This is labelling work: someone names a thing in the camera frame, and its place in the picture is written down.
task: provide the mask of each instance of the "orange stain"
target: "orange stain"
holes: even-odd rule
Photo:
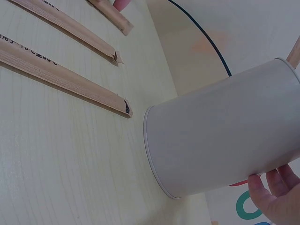
[[[207,33],[220,51],[225,49],[228,43],[228,35],[225,32],[209,30]],[[195,53],[216,54],[214,48],[203,34],[201,38],[192,45],[192,51]]]

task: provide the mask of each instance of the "finger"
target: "finger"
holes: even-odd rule
[[[270,188],[270,191],[276,197],[286,195],[289,192],[289,189],[281,179],[277,170],[272,170],[266,174],[267,182]]]
[[[278,168],[278,172],[282,177],[283,182],[291,190],[297,184],[300,184],[300,178],[292,171],[288,164]]]
[[[251,175],[248,178],[248,187],[250,197],[257,208],[259,208],[266,216],[271,215],[271,204],[277,199],[274,195],[265,189],[262,180],[257,175]]]

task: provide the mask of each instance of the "white wall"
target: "white wall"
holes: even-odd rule
[[[210,43],[179,9],[167,0],[147,2],[179,95],[227,77]],[[232,74],[286,58],[300,35],[299,0],[176,2],[208,32]]]

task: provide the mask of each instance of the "hand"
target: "hand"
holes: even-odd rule
[[[300,224],[300,179],[289,165],[266,174],[271,193],[259,176],[251,175],[248,186],[253,203],[276,225]]]
[[[119,10],[122,11],[129,3],[131,0],[115,0],[113,3],[113,6]]]

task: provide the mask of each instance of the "wooden chopstick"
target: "wooden chopstick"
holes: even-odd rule
[[[288,61],[294,69],[296,69],[300,63],[300,36],[298,37],[298,40],[296,41],[286,61]]]
[[[58,65],[51,59],[0,34],[0,61],[72,93],[99,103],[127,118],[128,101],[96,83]]]

